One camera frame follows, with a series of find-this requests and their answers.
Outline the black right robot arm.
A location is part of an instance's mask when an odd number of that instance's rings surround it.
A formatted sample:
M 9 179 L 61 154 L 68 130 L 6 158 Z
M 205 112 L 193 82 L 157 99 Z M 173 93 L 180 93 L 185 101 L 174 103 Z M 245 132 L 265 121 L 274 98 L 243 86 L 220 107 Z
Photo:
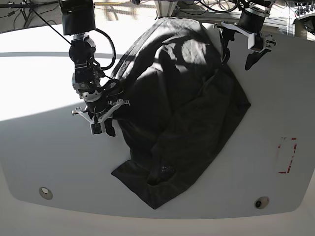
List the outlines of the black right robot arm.
M 113 127 L 113 113 L 129 102 L 119 99 L 124 91 L 121 83 L 111 77 L 105 84 L 105 71 L 112 68 L 116 60 L 116 49 L 112 39 L 95 26 L 95 4 L 92 0 L 61 0 L 59 6 L 62 14 L 63 34 L 72 36 L 69 57 L 74 62 L 72 86 L 85 107 L 77 107 L 72 115 L 80 115 L 90 125 L 93 135 L 107 133 L 116 135 Z M 112 49 L 112 60 L 102 67 L 95 59 L 96 45 L 88 32 L 96 31 L 109 41 Z

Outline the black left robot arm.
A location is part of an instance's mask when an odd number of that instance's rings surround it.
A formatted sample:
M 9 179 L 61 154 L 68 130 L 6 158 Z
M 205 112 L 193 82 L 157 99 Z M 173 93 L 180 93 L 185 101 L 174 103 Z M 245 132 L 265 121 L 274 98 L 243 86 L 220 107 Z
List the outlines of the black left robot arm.
M 242 10 L 238 22 L 228 24 L 221 22 L 220 29 L 221 62 L 226 64 L 230 58 L 228 44 L 234 41 L 236 33 L 247 37 L 248 49 L 252 51 L 248 54 L 245 69 L 249 70 L 265 54 L 272 51 L 276 41 L 272 35 L 263 35 L 261 30 L 265 18 L 270 16 L 270 10 L 275 3 L 274 0 L 245 0 L 238 7 Z

